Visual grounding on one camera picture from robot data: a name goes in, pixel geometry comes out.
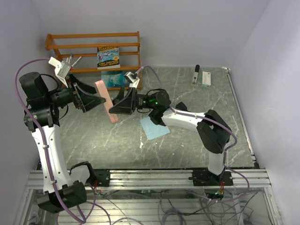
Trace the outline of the light blue cleaning cloth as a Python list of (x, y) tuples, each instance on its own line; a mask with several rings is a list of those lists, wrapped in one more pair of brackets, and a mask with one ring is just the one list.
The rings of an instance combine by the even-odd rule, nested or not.
[(153, 139), (156, 139), (158, 137), (161, 137), (161, 136), (164, 136), (164, 135), (170, 133), (170, 130), (168, 127), (161, 126), (161, 125), (155, 125), (150, 120), (150, 117), (145, 117), (143, 119), (140, 119), (140, 124), (141, 124), (148, 140), (153, 140)]

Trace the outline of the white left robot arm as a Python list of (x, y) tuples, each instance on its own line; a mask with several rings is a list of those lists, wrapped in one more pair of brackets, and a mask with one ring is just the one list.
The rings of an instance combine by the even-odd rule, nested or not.
[(107, 187), (110, 182), (108, 170), (93, 169), (87, 161), (67, 169), (60, 143), (59, 108), (72, 103), (84, 113), (104, 102), (97, 97), (95, 88), (68, 74), (66, 88), (49, 91), (42, 75), (31, 72), (22, 75), (19, 82), (26, 94), (24, 123), (38, 147), (44, 176), (43, 196), (38, 206), (50, 213), (86, 202), (85, 186)]

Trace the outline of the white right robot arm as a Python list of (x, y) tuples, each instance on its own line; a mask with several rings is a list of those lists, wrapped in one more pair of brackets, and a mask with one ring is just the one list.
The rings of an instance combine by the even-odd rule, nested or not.
[(176, 126), (197, 132), (204, 147), (209, 151), (207, 181), (211, 185), (218, 185), (223, 180), (225, 146), (229, 142), (231, 129), (214, 110), (192, 113), (173, 109), (166, 90), (151, 91), (152, 94), (138, 94), (136, 88), (129, 88), (127, 94), (124, 94), (122, 88), (112, 101), (108, 112), (131, 115), (136, 109), (150, 109), (149, 117), (155, 125)]

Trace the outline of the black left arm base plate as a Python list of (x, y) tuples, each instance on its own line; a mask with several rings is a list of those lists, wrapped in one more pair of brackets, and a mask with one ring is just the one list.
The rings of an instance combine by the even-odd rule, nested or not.
[(93, 170), (90, 178), (87, 180), (94, 187), (108, 187), (110, 184), (111, 174), (107, 169)]

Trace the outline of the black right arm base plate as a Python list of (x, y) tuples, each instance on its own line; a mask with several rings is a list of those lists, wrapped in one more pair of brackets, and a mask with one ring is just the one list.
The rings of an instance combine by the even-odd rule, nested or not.
[(211, 173), (207, 168), (195, 169), (192, 171), (191, 177), (188, 178), (193, 182), (195, 187), (198, 186), (232, 186), (232, 174), (223, 170), (220, 175)]

